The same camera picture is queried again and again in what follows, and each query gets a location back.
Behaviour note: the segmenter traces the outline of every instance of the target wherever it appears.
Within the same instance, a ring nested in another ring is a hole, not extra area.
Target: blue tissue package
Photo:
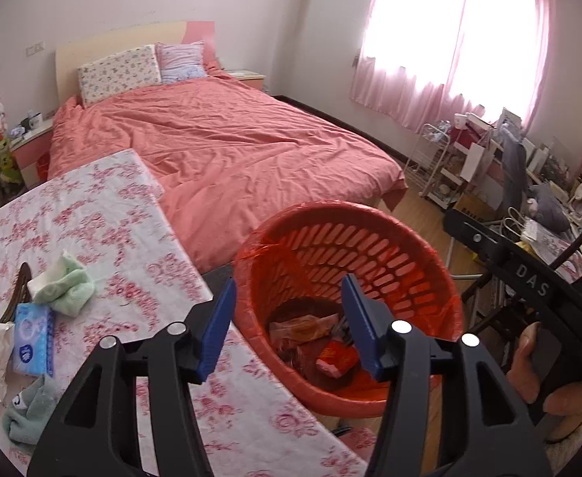
[[[15,311],[13,370],[52,376],[54,316],[49,306],[20,303]]]

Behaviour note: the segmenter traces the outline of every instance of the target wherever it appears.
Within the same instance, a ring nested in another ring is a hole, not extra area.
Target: pink bedspread
[[[372,143],[218,76],[128,91],[55,117],[49,178],[133,148],[165,188],[160,204],[201,273],[230,262],[262,221],[301,202],[384,196],[406,184]]]

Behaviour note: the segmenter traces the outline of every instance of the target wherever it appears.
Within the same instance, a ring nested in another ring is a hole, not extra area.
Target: white tablecloth
[[[211,298],[158,205],[161,188],[134,151],[100,159],[48,181],[0,209],[0,315],[22,262],[33,276],[67,249],[96,280],[74,320],[57,315],[54,371],[65,388],[98,340],[152,336]],[[7,373],[5,401],[32,378]],[[365,463],[334,438],[260,362],[231,325],[216,371],[191,396],[217,477],[352,477]],[[137,384],[143,467],[157,473],[147,382]],[[29,456],[0,447],[26,473]]]

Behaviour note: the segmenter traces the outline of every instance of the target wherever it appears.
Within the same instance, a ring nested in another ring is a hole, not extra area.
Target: baseboard
[[[330,116],[330,114],[324,113],[323,111],[320,111],[319,109],[315,109],[314,107],[311,107],[310,105],[301,103],[297,100],[294,100],[293,98],[286,97],[285,95],[274,95],[273,98],[276,98],[280,102],[285,102],[287,104],[290,104],[293,107],[301,109],[302,111],[306,111],[307,113],[310,113],[314,116],[322,118],[322,119],[326,120],[327,122],[331,122],[333,125],[341,127],[342,129],[346,129],[347,131],[350,131],[351,133],[355,133],[355,134],[361,136],[362,138],[365,138],[366,140],[370,141],[371,143],[374,143],[376,146],[378,146],[386,154],[391,155],[392,157],[398,159],[399,161],[402,161],[403,163],[405,163],[408,160],[408,157],[406,155],[401,154],[401,152],[395,150],[394,148],[390,147],[389,145],[386,145],[381,140],[373,138],[371,135],[363,132],[361,129],[357,129],[357,127],[353,127],[352,125],[347,124],[346,122],[343,122],[340,119],[335,118],[334,116]]]

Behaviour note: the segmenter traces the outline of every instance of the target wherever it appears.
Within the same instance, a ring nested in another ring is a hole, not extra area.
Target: purple pillow
[[[160,79],[163,84],[207,77],[203,66],[204,41],[183,45],[156,43]]]

